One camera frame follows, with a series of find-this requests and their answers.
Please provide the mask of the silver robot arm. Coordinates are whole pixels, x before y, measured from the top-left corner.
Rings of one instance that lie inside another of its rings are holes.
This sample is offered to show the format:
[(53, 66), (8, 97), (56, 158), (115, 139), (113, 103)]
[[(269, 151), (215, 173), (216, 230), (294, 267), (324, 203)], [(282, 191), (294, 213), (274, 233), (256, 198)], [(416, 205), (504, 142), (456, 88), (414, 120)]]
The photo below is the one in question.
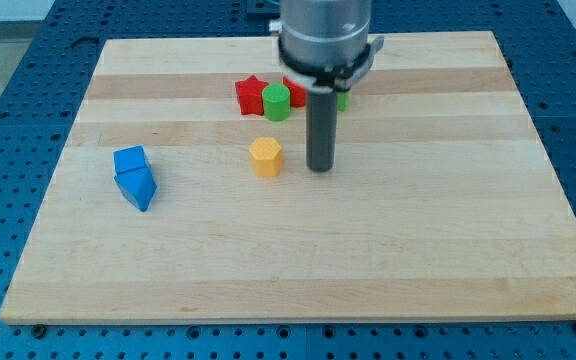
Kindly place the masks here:
[(368, 74), (384, 38), (370, 40), (372, 3), (365, 0), (282, 0), (270, 24), (282, 72), (306, 91), (306, 163), (332, 169), (338, 97)]

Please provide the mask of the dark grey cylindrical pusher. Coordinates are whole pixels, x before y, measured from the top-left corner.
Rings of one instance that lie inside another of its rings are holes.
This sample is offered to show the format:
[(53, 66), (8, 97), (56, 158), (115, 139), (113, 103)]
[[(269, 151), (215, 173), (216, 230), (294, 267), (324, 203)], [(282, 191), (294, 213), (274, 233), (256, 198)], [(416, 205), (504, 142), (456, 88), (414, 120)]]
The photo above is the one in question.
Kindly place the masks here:
[(307, 92), (306, 162), (314, 172), (327, 172), (334, 164), (337, 102), (336, 92)]

